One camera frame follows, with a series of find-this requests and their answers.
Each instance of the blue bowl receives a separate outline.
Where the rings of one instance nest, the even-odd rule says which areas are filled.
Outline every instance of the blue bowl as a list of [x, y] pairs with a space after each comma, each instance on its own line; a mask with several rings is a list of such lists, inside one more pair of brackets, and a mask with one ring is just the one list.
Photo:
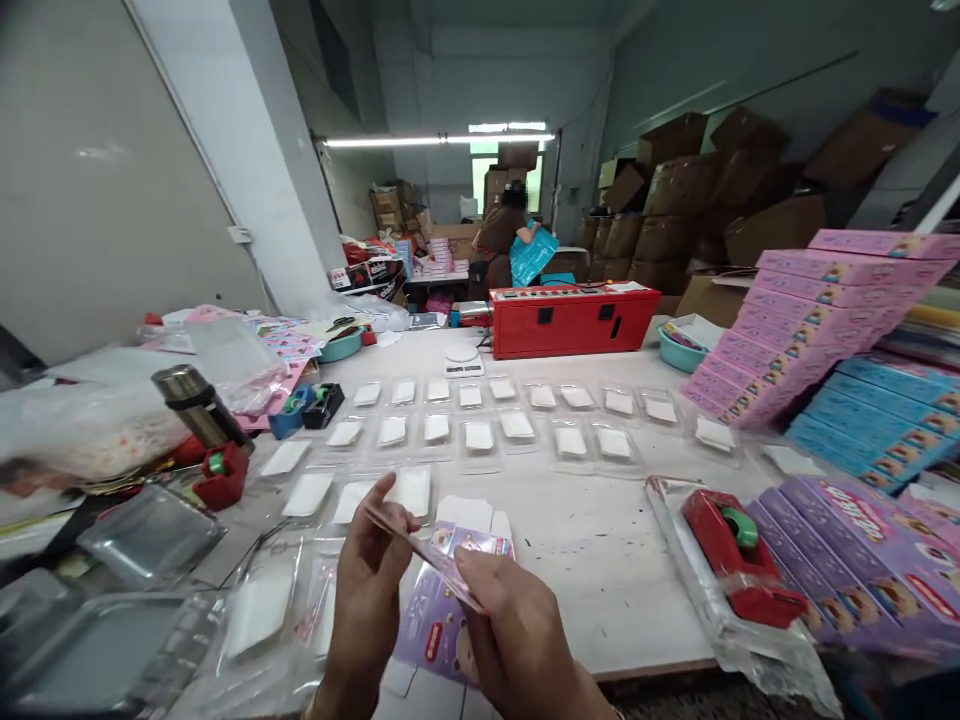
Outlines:
[[660, 333], [660, 358], [677, 370], [692, 373], [707, 356], [706, 350], [694, 350], [673, 340], [663, 331], [663, 325], [657, 328]]

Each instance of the plastic bag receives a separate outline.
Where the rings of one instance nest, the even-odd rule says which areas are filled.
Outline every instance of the plastic bag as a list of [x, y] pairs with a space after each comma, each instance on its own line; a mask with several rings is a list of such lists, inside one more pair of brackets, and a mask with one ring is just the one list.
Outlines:
[[0, 395], [0, 460], [25, 457], [88, 480], [127, 473], [190, 436], [149, 382], [56, 385]]
[[[533, 220], [527, 223], [533, 228]], [[513, 270], [513, 286], [529, 287], [533, 279], [543, 272], [560, 247], [560, 241], [550, 234], [546, 228], [538, 228], [533, 236], [533, 242], [527, 245], [520, 238], [515, 238], [510, 248], [510, 267]]]

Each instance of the red machine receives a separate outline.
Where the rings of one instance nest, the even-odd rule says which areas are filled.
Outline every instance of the red machine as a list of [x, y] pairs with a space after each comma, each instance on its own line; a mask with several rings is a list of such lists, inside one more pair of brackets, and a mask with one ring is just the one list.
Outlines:
[[767, 544], [737, 498], [697, 490], [683, 504], [683, 516], [739, 617], [784, 629], [803, 615], [806, 599], [783, 587]]
[[491, 290], [493, 357], [639, 350], [659, 302], [636, 283]]

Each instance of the green tape roll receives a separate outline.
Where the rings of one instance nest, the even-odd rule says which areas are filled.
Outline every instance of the green tape roll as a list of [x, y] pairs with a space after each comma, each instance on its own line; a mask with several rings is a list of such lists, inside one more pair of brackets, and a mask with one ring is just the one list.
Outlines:
[[757, 546], [760, 542], [760, 533], [757, 530], [757, 524], [749, 515], [729, 507], [721, 508], [720, 515], [730, 526], [738, 547], [752, 550]]

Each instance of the stack of boxes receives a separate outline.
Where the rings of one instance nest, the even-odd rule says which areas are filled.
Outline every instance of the stack of boxes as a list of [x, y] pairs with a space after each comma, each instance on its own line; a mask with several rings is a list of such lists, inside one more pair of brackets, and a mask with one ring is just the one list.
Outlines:
[[844, 360], [787, 437], [885, 493], [952, 458], [960, 375], [883, 352]]
[[958, 257], [960, 236], [857, 230], [767, 250], [733, 327], [681, 392], [731, 425], [766, 424], [896, 327]]
[[747, 510], [819, 642], [960, 660], [960, 557], [906, 509], [861, 483], [791, 477]]

